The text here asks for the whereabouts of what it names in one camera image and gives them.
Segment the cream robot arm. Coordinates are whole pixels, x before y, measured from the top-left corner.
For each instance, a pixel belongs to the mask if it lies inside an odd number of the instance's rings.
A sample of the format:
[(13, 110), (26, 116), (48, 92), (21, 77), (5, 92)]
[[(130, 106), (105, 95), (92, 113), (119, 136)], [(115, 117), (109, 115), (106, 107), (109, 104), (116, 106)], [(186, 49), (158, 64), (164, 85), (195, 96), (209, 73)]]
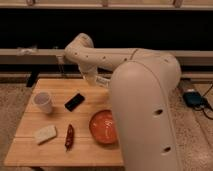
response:
[(78, 34), (65, 48), (91, 85), (109, 89), (126, 171), (183, 171), (169, 106), (181, 69), (168, 52), (96, 48)]

